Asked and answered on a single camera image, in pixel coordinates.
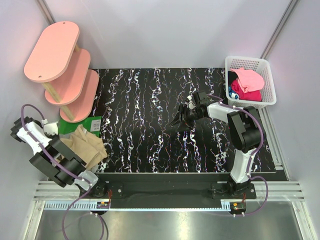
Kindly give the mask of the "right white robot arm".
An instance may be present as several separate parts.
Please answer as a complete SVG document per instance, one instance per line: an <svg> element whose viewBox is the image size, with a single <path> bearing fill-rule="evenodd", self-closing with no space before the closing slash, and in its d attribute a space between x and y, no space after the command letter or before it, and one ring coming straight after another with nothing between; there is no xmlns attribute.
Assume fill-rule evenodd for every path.
<svg viewBox="0 0 320 240"><path fill-rule="evenodd" d="M177 125L177 133L189 132L194 129L196 121L202 118L217 119L228 124L231 143L236 149L233 167L227 183L220 191L213 192L239 198L250 188L254 158L265 140L266 133L258 111L253 106L241 108L224 104L222 98L204 91L195 92L179 105L169 125Z"/></svg>

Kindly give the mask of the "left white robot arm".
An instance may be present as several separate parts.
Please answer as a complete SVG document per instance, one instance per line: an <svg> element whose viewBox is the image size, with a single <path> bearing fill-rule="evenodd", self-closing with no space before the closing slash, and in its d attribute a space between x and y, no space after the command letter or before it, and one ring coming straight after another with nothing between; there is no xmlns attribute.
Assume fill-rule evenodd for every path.
<svg viewBox="0 0 320 240"><path fill-rule="evenodd" d="M58 186L77 185L84 191L90 189L97 198L103 198L108 193L107 184L87 170L85 162L58 136L47 137L38 120L28 116L19 118L10 130L15 140L31 147L33 157L29 162Z"/></svg>

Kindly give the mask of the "beige t shirt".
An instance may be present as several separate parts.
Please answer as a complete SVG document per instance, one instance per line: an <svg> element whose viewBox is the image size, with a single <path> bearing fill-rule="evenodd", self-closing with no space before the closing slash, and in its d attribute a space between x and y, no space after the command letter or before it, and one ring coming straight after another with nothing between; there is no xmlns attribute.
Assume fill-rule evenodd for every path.
<svg viewBox="0 0 320 240"><path fill-rule="evenodd" d="M60 140L85 162L88 170L108 157L102 139L85 129L82 124L68 137L61 136Z"/></svg>

